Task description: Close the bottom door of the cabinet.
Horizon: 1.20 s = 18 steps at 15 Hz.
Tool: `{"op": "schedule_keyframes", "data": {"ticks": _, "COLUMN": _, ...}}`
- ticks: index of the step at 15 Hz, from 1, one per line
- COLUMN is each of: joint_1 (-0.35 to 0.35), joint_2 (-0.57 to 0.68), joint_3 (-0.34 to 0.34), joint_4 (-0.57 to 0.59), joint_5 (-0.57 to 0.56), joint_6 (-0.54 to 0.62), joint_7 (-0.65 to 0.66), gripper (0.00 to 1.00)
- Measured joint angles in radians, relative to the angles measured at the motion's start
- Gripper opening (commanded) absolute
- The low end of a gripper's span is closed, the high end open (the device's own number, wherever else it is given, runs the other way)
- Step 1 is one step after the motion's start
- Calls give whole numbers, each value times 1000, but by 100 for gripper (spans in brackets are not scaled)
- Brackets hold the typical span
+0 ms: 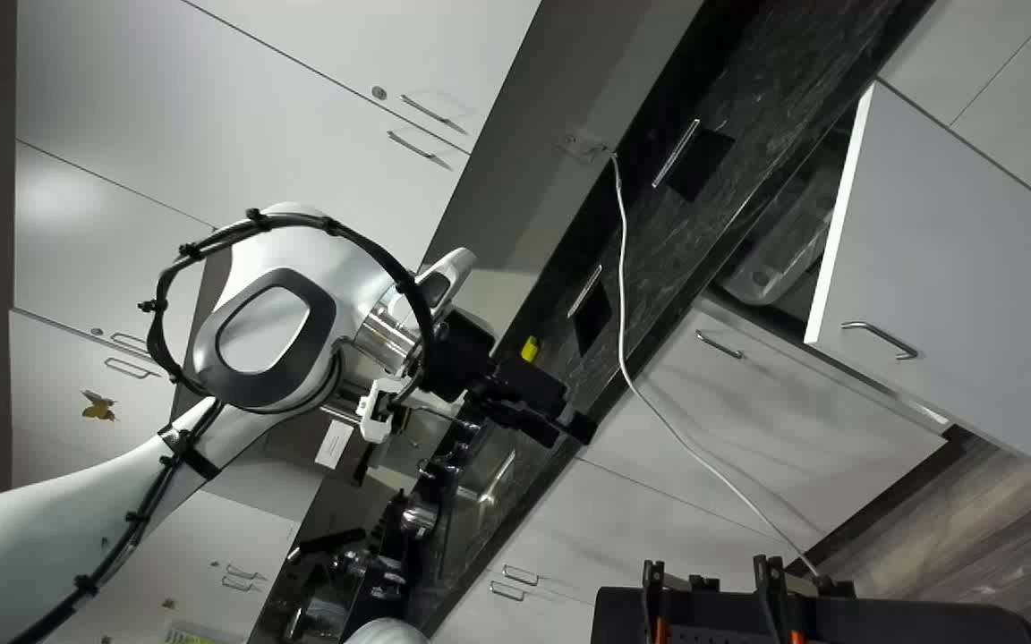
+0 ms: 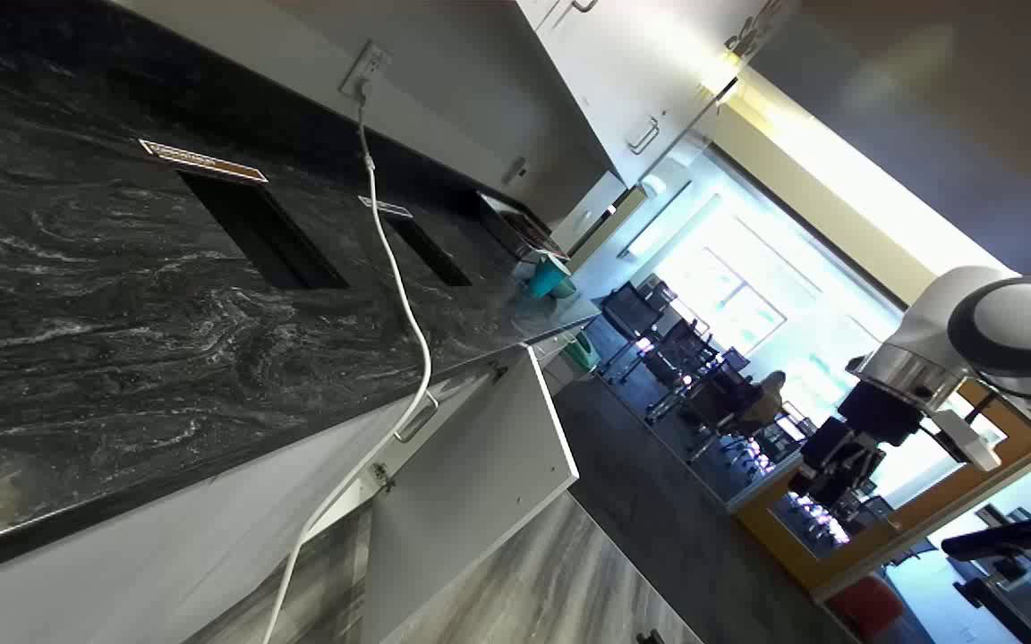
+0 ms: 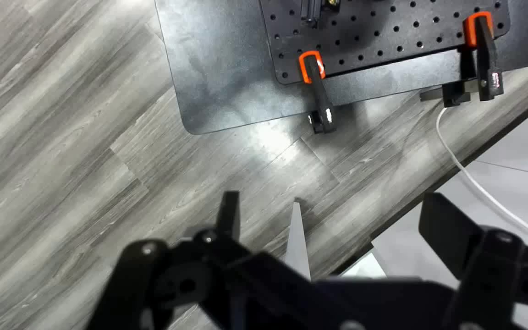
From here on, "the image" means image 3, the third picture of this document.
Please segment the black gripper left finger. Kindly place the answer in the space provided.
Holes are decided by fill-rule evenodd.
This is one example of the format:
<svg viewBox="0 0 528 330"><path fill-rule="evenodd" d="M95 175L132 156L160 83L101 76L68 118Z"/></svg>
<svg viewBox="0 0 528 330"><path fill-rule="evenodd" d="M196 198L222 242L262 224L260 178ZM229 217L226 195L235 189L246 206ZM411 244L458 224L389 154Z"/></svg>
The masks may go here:
<svg viewBox="0 0 528 330"><path fill-rule="evenodd" d="M304 279L273 255L251 253L238 230L240 193L226 191L215 224L174 248L128 244L86 330L169 330L182 307L198 307L220 330L306 330L297 305Z"/></svg>

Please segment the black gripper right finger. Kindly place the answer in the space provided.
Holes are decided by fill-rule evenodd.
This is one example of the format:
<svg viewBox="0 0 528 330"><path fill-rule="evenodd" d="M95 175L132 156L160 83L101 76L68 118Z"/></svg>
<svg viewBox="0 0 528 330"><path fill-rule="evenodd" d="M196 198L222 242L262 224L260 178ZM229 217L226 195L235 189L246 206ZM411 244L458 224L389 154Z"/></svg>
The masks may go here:
<svg viewBox="0 0 528 330"><path fill-rule="evenodd" d="M458 281L447 329L521 330L517 305L528 307L528 244L501 228L479 226L440 193L427 193L420 235Z"/></svg>

